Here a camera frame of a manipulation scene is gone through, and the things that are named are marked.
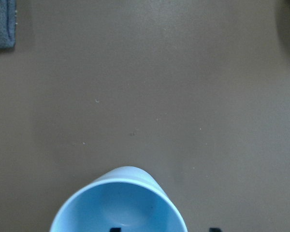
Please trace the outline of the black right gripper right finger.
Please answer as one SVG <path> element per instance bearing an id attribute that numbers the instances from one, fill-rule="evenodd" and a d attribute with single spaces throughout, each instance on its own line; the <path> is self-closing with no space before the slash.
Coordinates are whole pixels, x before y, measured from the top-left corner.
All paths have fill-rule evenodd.
<path id="1" fill-rule="evenodd" d="M 209 228 L 209 232 L 221 232 L 221 229 L 220 228 Z"/>

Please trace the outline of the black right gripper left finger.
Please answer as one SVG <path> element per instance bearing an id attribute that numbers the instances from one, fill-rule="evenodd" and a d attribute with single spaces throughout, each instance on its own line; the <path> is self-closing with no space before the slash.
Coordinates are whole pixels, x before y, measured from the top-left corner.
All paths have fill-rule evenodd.
<path id="1" fill-rule="evenodd" d="M 121 228 L 111 228 L 110 232 L 121 232 Z"/>

